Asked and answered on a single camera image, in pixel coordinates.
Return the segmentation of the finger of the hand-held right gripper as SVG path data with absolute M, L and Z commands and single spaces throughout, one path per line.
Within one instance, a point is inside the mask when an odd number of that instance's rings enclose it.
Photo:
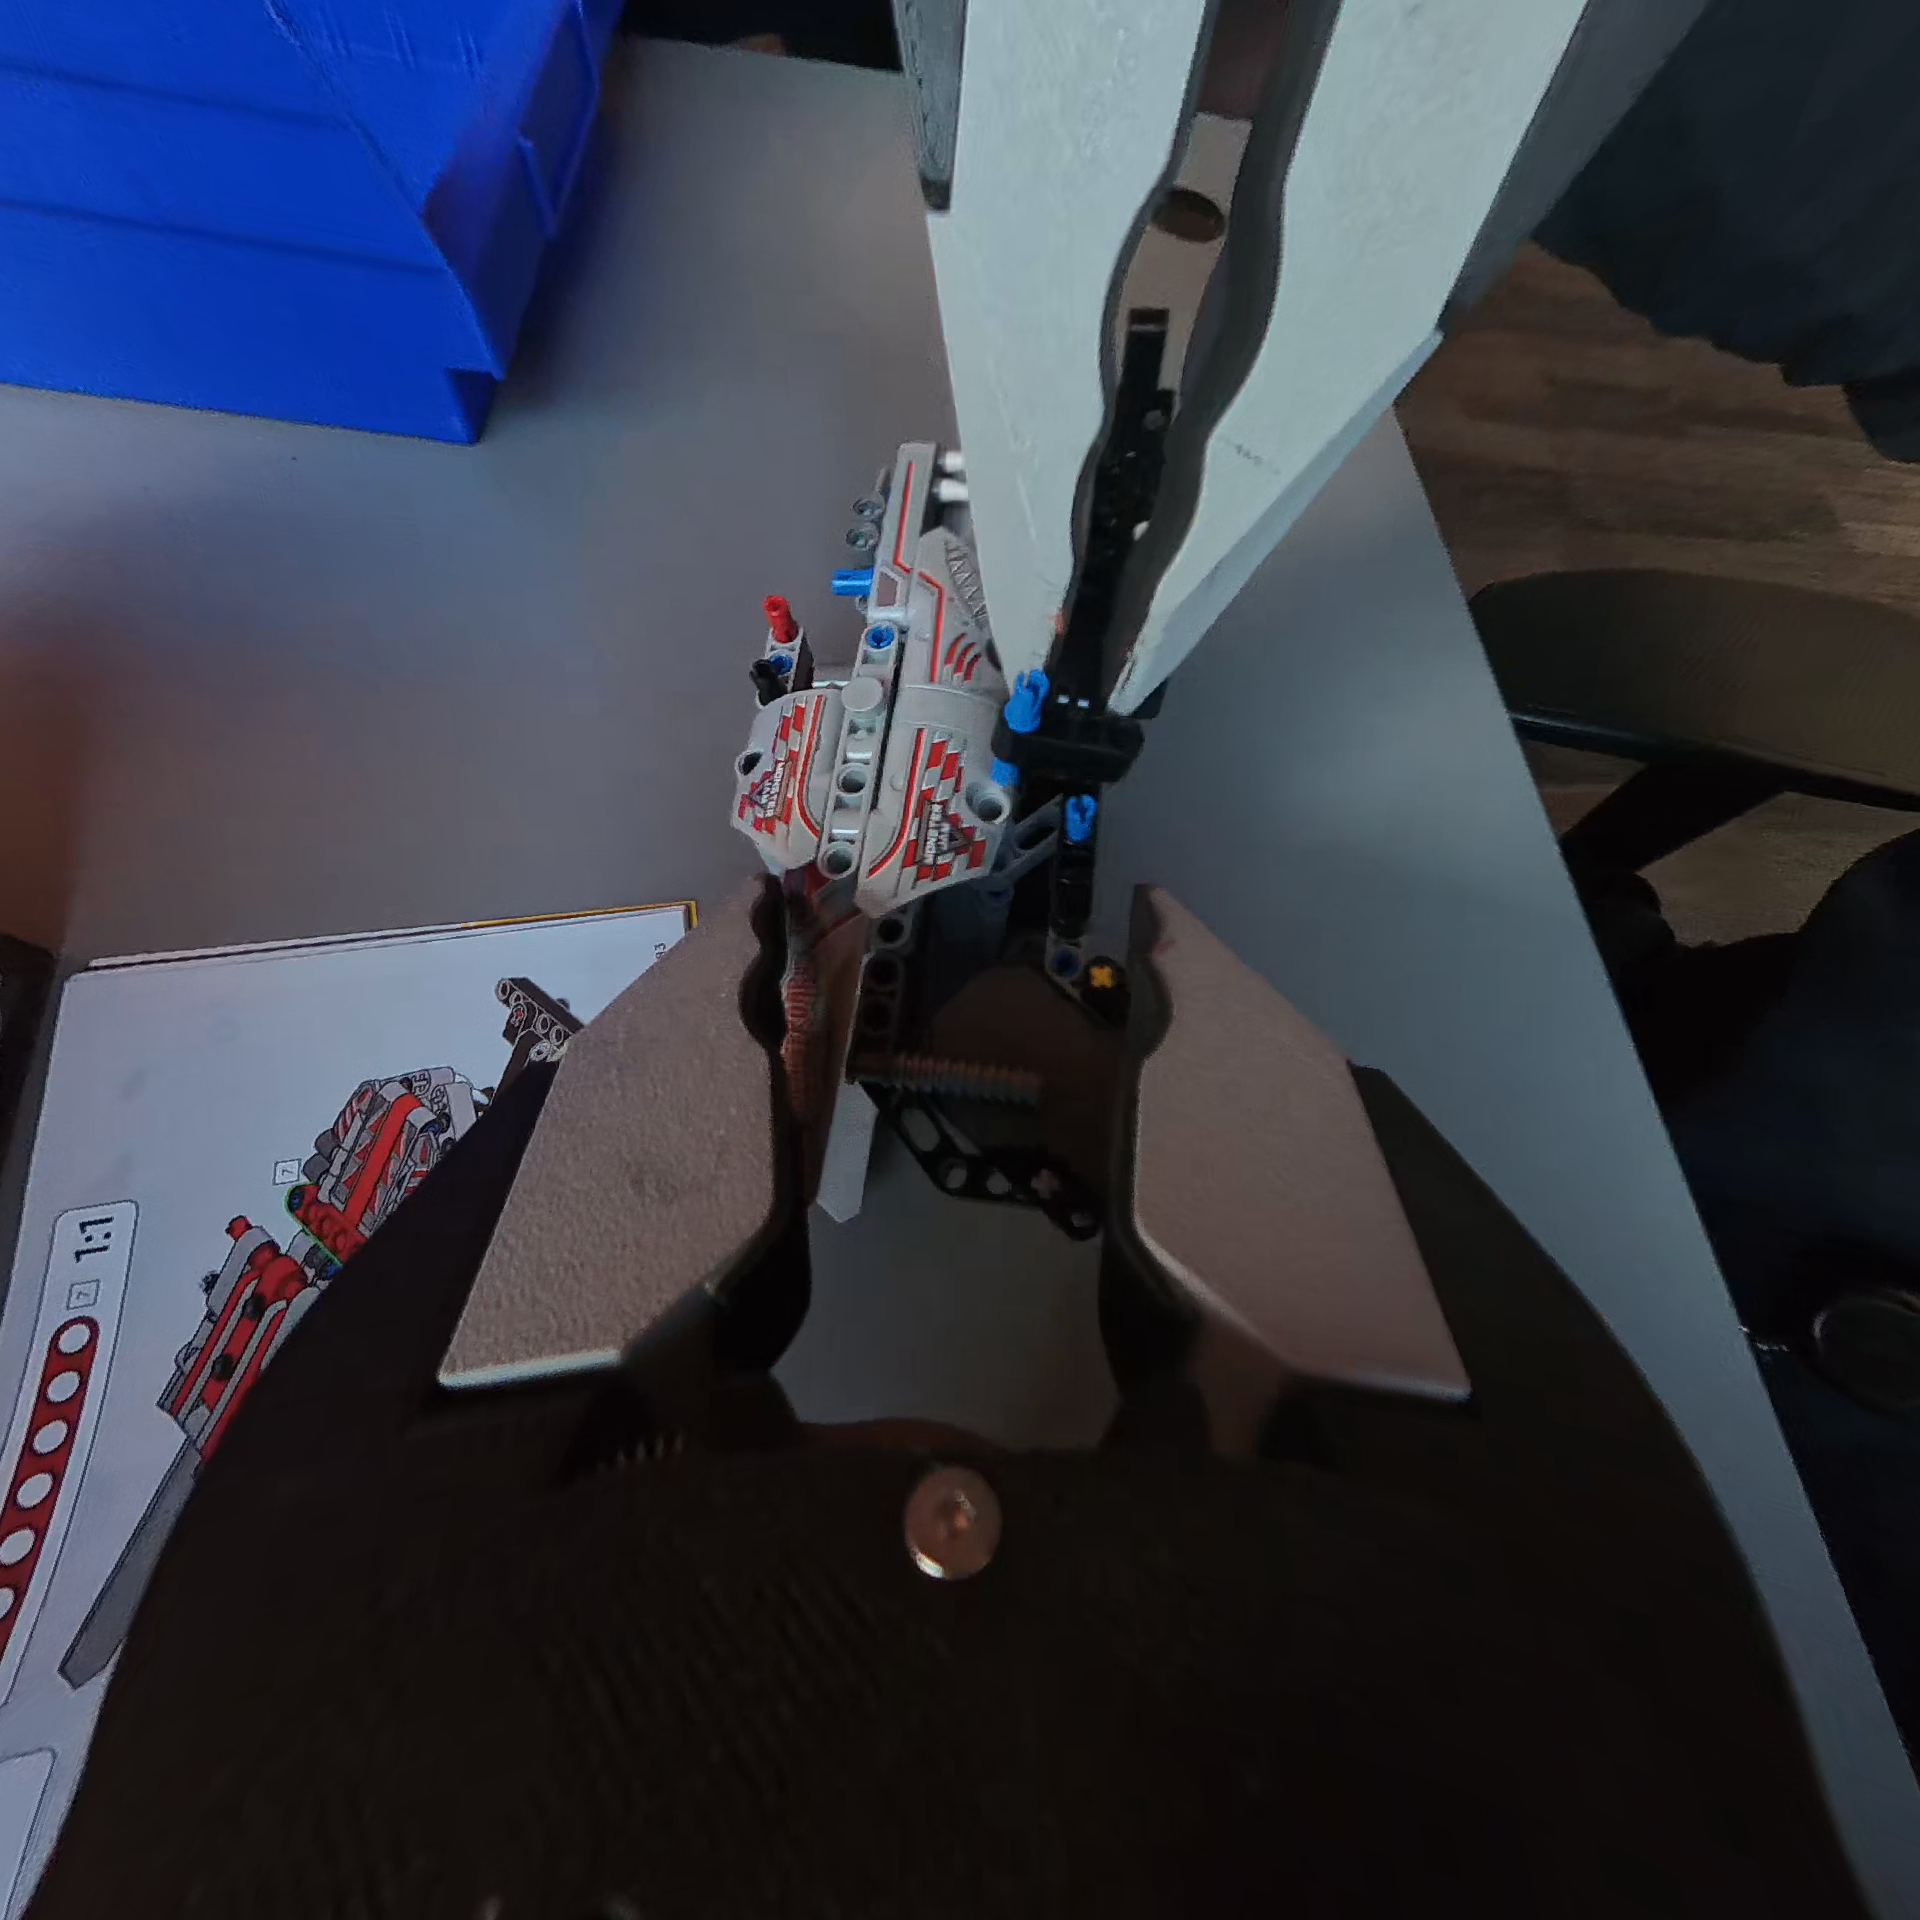
M 1292 4 L 1164 477 L 1113 611 L 1113 706 L 1198 647 L 1402 393 L 1578 3 Z
M 972 543 L 1008 680 L 1041 670 L 1108 430 L 1115 291 L 1191 116 L 1206 3 L 965 7 L 927 216 Z

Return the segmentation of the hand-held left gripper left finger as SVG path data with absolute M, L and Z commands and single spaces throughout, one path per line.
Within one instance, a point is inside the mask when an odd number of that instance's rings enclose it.
M 780 1056 L 788 915 L 756 877 L 586 1022 L 550 1078 L 439 1364 L 447 1391 L 652 1364 L 770 1370 L 811 1303 Z

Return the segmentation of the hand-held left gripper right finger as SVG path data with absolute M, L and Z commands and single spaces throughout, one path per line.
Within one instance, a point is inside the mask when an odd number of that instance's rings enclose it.
M 1098 1283 L 1120 1428 L 1261 1449 L 1322 1395 L 1470 1406 L 1347 1056 L 1161 885 L 1127 926 Z

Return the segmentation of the black lego beam blue pins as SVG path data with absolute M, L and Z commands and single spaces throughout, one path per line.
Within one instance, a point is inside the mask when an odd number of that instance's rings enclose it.
M 1173 393 L 1164 386 L 1168 311 L 1129 308 L 1115 376 L 1115 419 L 1093 465 L 1085 541 L 1064 629 L 1045 666 L 1018 672 L 994 732 L 994 771 L 1016 777 L 1018 804 L 1095 796 L 1131 770 L 1143 725 L 1108 709 L 1115 603 L 1164 472 Z

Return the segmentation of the grey red lego truck model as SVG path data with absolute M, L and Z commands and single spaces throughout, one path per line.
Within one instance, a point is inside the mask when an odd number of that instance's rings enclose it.
M 819 662 L 766 596 L 733 765 L 733 826 L 780 885 L 780 1068 L 814 1194 L 855 1212 L 882 1128 L 941 1193 L 1087 1242 L 1129 1012 L 1093 943 L 1099 804 L 1138 740 L 1064 676 L 1002 666 L 957 445 L 899 444 L 851 517 L 851 662 Z

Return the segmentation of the person's right forearm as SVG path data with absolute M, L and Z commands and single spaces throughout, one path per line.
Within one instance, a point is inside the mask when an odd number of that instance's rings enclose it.
M 1918 4 L 1705 4 L 1533 242 L 1915 465 Z

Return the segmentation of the lego instruction booklet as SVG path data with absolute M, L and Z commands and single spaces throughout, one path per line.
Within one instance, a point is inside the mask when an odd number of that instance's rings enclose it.
M 117 957 L 60 994 L 5 1303 L 5 1916 L 159 1547 L 343 1262 L 688 900 Z

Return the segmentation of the black printed lego box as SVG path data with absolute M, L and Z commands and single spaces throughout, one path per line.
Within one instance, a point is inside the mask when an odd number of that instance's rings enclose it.
M 22 1172 L 53 1053 L 60 950 L 1 933 L 1 1181 Z

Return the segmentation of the blue plastic bin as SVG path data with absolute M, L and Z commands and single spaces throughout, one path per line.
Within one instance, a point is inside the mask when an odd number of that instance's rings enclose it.
M 5 384 L 473 444 L 620 14 L 5 3 Z

